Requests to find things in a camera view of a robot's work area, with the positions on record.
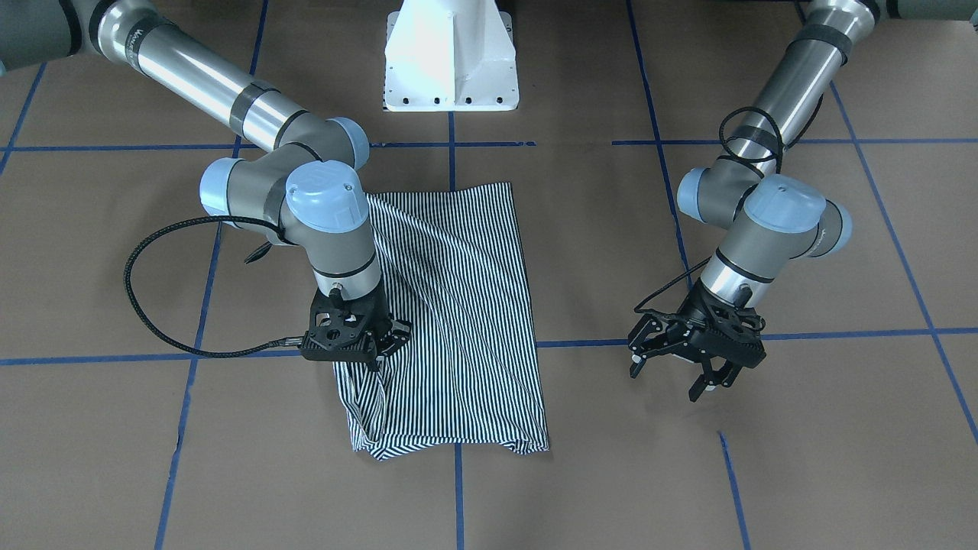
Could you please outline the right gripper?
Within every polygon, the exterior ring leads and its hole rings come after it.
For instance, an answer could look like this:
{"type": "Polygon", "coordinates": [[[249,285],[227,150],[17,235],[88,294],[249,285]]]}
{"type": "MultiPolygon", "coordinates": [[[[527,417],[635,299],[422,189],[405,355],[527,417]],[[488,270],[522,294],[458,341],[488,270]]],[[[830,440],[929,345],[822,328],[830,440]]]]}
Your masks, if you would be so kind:
{"type": "Polygon", "coordinates": [[[369,342],[374,356],[367,362],[367,370],[377,373],[385,359],[408,344],[413,323],[391,317],[383,284],[357,299],[343,299],[338,291],[328,295],[317,291],[317,335],[354,337],[364,331],[371,332],[369,342]]]}

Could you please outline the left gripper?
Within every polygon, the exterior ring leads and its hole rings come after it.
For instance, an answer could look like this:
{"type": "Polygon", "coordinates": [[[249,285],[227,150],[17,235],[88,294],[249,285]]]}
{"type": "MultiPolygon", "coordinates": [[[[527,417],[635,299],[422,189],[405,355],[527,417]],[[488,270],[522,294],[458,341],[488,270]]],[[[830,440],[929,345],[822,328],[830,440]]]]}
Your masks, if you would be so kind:
{"type": "Polygon", "coordinates": [[[629,333],[630,376],[636,378],[647,360],[673,355],[701,368],[688,391],[695,403],[705,391],[731,387],[746,360],[762,360],[765,319],[755,309],[724,302],[696,281],[676,313],[647,312],[629,333]]]}

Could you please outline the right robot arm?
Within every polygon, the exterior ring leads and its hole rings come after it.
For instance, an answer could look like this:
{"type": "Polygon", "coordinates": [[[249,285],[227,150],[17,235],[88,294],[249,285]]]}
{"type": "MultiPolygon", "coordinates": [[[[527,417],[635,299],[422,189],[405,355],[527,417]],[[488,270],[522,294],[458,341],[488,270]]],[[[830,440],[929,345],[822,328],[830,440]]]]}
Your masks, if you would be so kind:
{"type": "Polygon", "coordinates": [[[389,313],[369,199],[358,172],[369,160],[364,130],[348,118],[320,119],[279,89],[225,60],[151,1],[4,1],[2,72],[97,53],[167,87],[242,140],[260,159],[219,159],[203,172],[203,217],[164,227],[137,244],[125,264],[125,291],[151,334],[202,358],[219,358],[171,338],[144,313],[131,282],[150,244],[182,228],[223,223],[256,232],[264,244],[303,248],[316,279],[309,326],[224,358],[296,348],[307,360],[360,364],[370,372],[408,344],[412,325],[389,313]]]}

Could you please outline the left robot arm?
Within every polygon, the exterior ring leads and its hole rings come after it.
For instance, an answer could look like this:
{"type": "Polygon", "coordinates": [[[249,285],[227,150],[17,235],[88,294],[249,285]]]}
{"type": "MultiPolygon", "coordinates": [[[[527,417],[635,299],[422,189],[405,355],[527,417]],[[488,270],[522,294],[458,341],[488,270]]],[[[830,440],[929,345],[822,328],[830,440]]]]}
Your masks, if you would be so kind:
{"type": "Polygon", "coordinates": [[[689,387],[729,387],[765,358],[764,318],[756,306],[790,261],[834,254],[853,233],[842,205],[786,176],[783,159],[804,136],[853,45],[884,21],[976,23],[974,1],[813,1],[802,27],[751,105],[734,109],[718,128],[723,153],[713,166],[689,170],[670,198],[672,212],[724,230],[709,257],[678,275],[688,295],[674,312],[636,304],[640,320],[627,338],[632,378],[650,358],[675,356],[699,366],[689,387]]]}

